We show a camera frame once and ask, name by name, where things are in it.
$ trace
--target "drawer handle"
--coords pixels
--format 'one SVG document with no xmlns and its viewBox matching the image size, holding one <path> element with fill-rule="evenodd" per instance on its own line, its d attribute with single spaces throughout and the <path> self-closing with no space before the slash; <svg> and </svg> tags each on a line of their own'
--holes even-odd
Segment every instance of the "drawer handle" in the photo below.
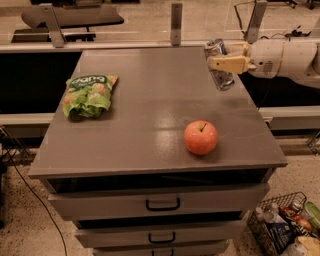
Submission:
<svg viewBox="0 0 320 256">
<path fill-rule="evenodd" d="M 174 250 L 173 249 L 171 249 L 171 254 L 170 254 L 170 256 L 174 256 Z"/>
<path fill-rule="evenodd" d="M 176 233 L 173 232 L 172 233 L 172 238 L 169 239 L 169 240 L 153 241 L 152 238 L 151 238 L 151 234 L 148 235 L 148 238 L 149 238 L 150 244 L 168 244 L 168 243 L 172 243 L 172 242 L 174 242 L 174 240 L 176 240 Z"/>
<path fill-rule="evenodd" d="M 150 207 L 150 201 L 146 200 L 146 208 L 150 212 L 174 211 L 180 208 L 180 198 L 177 198 L 177 205 L 173 207 L 153 208 Z"/>
</svg>

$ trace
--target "metal pole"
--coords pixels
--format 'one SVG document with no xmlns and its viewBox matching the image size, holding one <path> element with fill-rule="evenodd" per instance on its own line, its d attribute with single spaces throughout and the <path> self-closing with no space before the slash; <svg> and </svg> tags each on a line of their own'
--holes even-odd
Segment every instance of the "metal pole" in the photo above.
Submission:
<svg viewBox="0 0 320 256">
<path fill-rule="evenodd" d="M 257 0 L 251 15 L 248 30 L 244 35 L 244 39 L 252 44 L 258 40 L 259 29 L 262 23 L 264 13 L 268 5 L 267 0 Z"/>
<path fill-rule="evenodd" d="M 318 19 L 316 25 L 311 31 L 310 37 L 319 37 L 320 36 L 320 18 Z"/>
<path fill-rule="evenodd" d="M 53 46 L 56 48 L 63 47 L 66 40 L 60 30 L 52 4 L 40 4 L 39 7 L 49 30 Z"/>
<path fill-rule="evenodd" d="M 171 5 L 171 34 L 170 41 L 173 46 L 181 44 L 182 3 Z"/>
</svg>

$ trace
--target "drawer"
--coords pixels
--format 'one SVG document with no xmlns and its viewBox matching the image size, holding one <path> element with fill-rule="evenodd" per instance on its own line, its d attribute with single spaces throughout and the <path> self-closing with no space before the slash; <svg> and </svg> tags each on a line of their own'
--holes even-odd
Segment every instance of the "drawer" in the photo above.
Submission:
<svg viewBox="0 0 320 256">
<path fill-rule="evenodd" d="M 269 191 L 266 183 L 52 194 L 64 220 L 95 220 L 248 210 Z"/>
<path fill-rule="evenodd" d="M 243 220 L 122 228 L 79 230 L 76 238 L 85 248 L 163 245 L 225 240 L 238 237 L 246 227 Z"/>
<path fill-rule="evenodd" d="M 47 179 L 44 183 L 55 193 L 87 191 L 153 189 L 192 186 L 221 186 L 266 182 L 273 169 L 250 168 L 236 170 L 194 170 L 190 172 L 167 172 L 148 174 L 126 174 L 97 177 L 73 177 Z"/>
<path fill-rule="evenodd" d="M 105 248 L 93 250 L 94 256 L 214 256 L 223 253 L 228 248 L 227 241 L 214 241 L 209 244 L 194 244 L 167 248 L 133 249 L 124 251 L 110 251 Z"/>
</svg>

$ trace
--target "chip bag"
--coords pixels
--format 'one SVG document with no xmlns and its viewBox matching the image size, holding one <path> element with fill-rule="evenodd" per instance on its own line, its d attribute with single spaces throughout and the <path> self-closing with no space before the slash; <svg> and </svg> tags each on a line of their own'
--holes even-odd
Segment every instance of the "chip bag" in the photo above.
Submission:
<svg viewBox="0 0 320 256">
<path fill-rule="evenodd" d="M 99 117 L 111 106 L 111 91 L 117 75 L 88 75 L 67 80 L 63 113 L 76 121 L 80 117 Z"/>
</svg>

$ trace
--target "apple stem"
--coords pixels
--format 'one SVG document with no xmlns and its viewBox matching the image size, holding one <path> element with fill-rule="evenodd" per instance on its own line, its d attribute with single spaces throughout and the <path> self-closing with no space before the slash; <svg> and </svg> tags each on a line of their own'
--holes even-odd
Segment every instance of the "apple stem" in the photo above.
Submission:
<svg viewBox="0 0 320 256">
<path fill-rule="evenodd" d="M 200 132 L 203 131 L 204 127 L 206 127 L 207 123 L 204 124 L 204 126 L 200 129 Z"/>
</svg>

